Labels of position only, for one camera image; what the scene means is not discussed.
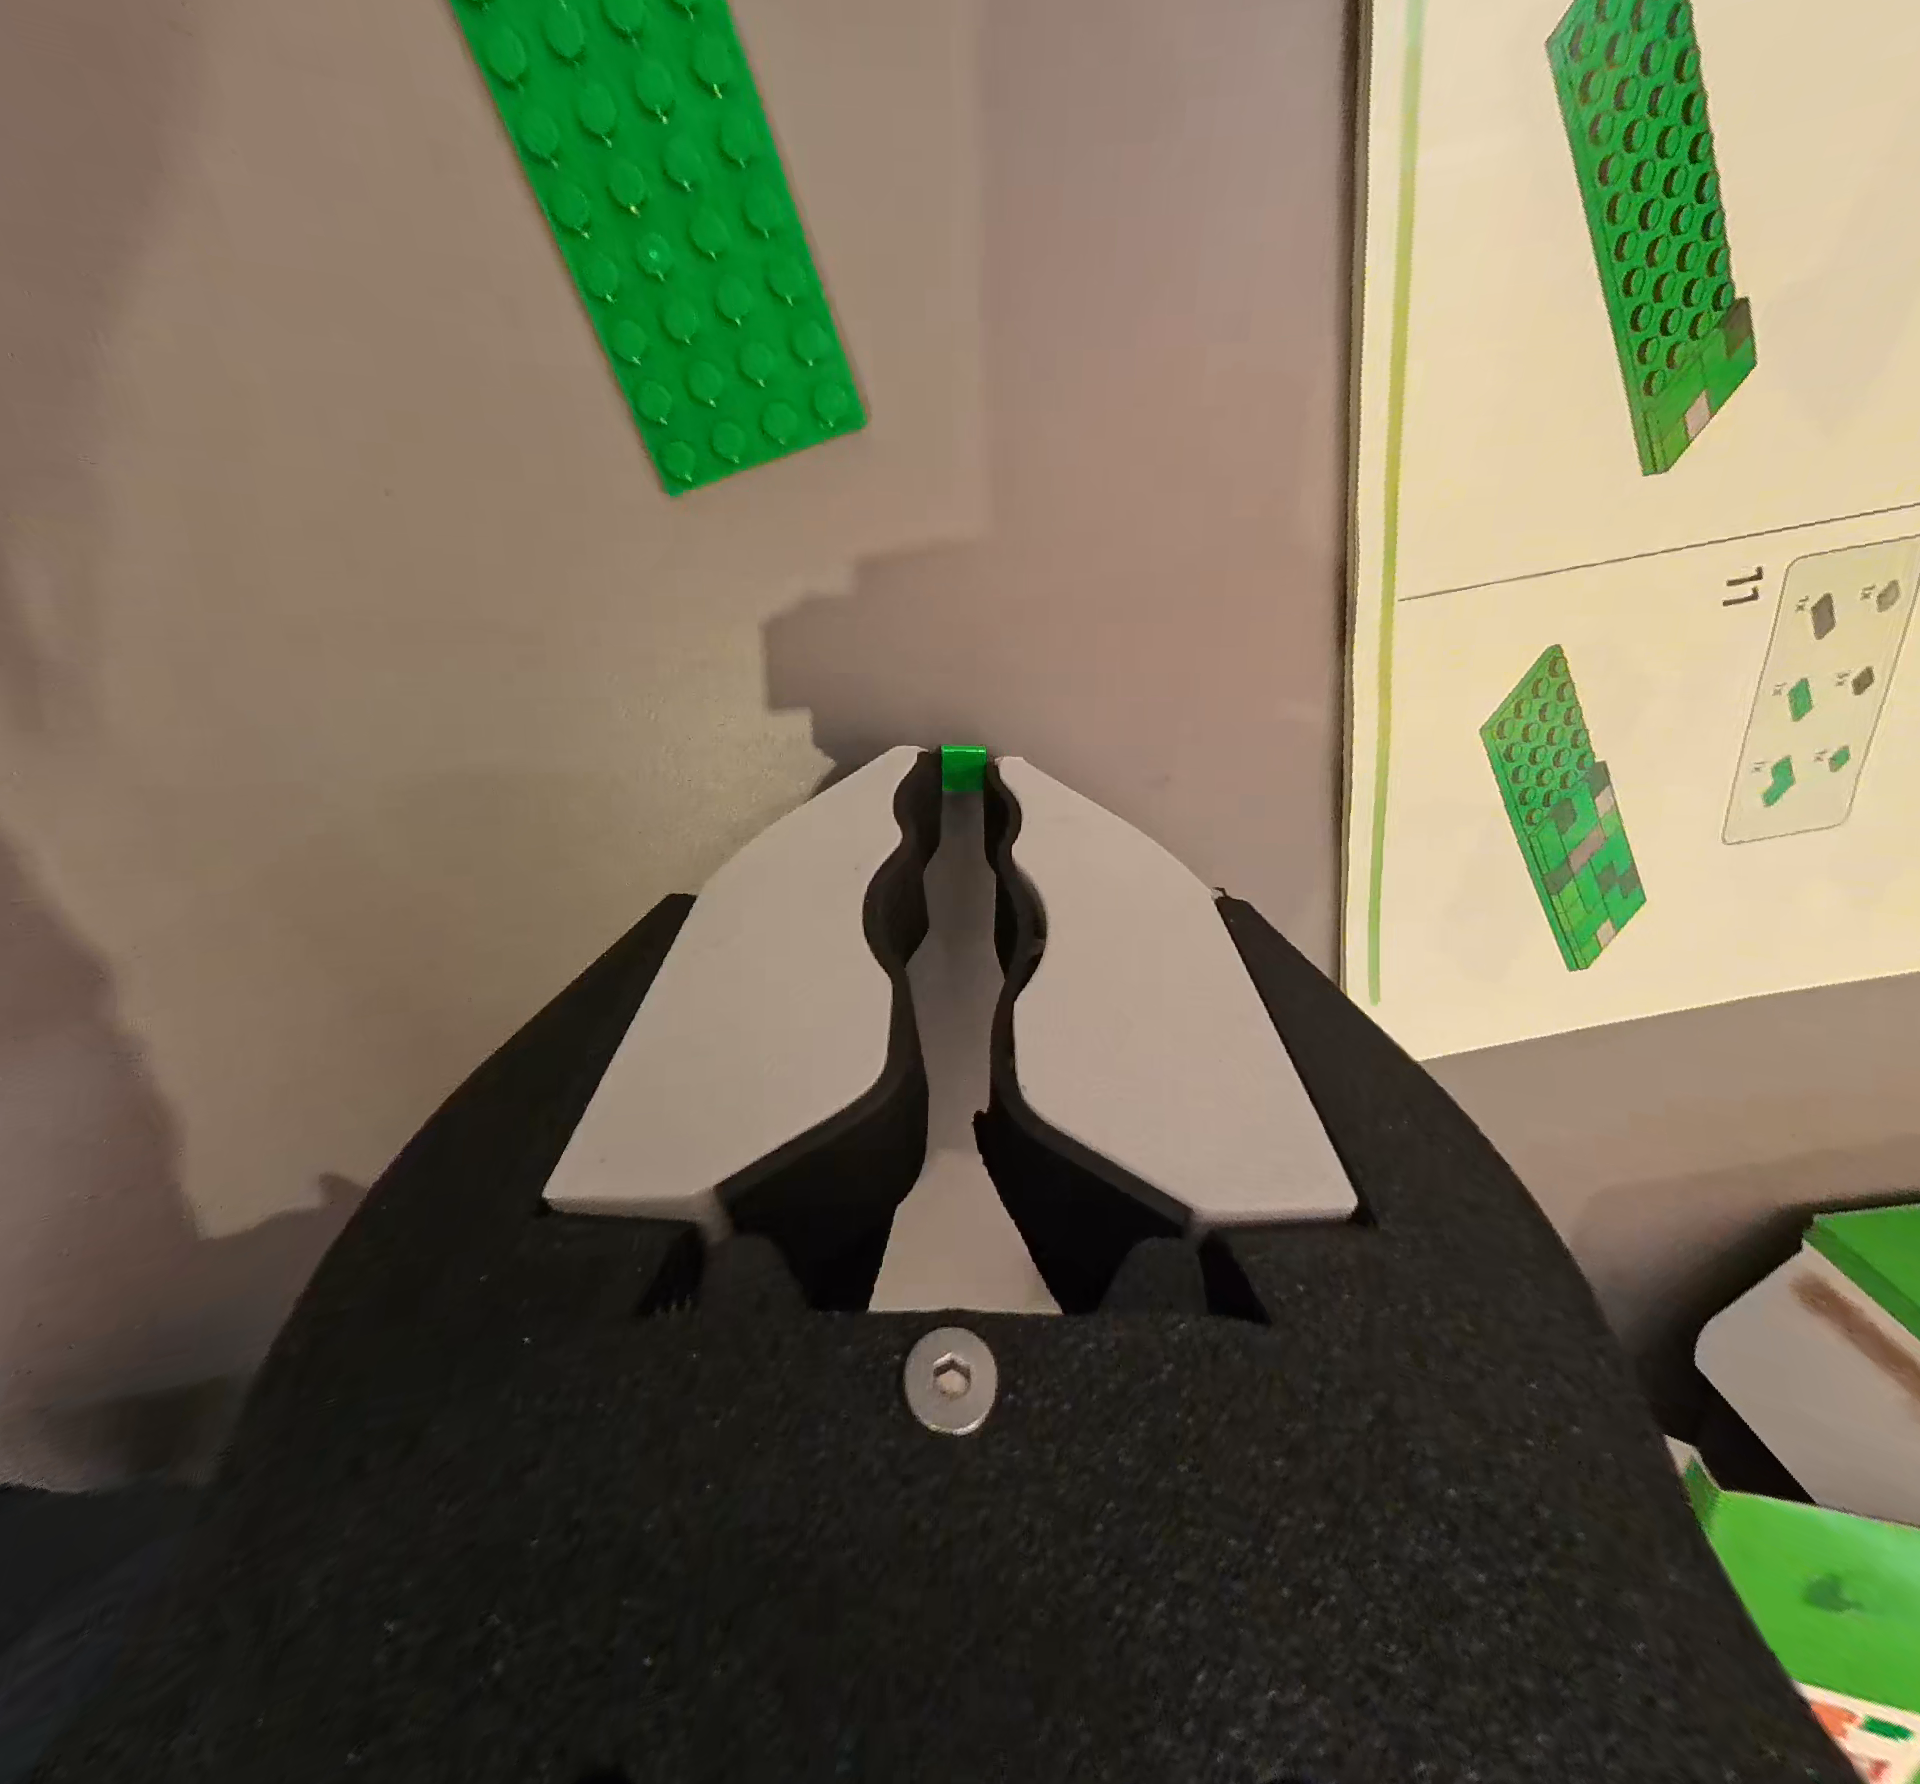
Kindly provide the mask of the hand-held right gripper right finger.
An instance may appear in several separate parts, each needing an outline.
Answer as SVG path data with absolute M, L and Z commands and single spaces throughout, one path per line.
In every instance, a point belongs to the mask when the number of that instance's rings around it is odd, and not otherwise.
M 1138 1245 L 1355 1221 L 1216 891 L 1025 759 L 982 803 L 1003 987 L 975 1139 L 1055 1304 L 1095 1311 Z

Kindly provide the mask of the pale green instruction booklet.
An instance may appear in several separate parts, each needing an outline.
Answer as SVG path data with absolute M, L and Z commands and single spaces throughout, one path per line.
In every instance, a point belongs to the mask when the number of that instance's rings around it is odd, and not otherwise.
M 1340 979 L 1915 972 L 1917 0 L 1363 0 Z

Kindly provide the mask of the green toy set box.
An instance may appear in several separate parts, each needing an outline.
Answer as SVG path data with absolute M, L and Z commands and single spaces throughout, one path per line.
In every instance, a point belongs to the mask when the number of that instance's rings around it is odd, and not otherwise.
M 1766 1650 L 1861 1780 L 1917 1780 L 1917 1205 L 1816 1212 L 1694 1340 L 1675 1469 Z

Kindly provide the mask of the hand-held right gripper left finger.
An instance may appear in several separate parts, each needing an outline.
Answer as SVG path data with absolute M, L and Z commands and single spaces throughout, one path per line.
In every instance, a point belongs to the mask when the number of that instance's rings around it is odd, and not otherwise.
M 765 1239 L 866 1311 L 925 1169 L 908 966 L 939 753 L 898 744 L 765 827 L 693 898 L 544 1186 L 555 1212 Z

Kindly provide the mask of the large green studded plate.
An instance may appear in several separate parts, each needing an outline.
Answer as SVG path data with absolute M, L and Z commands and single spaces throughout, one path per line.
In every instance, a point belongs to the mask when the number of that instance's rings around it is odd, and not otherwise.
M 867 423 L 729 0 L 447 0 L 667 494 Z

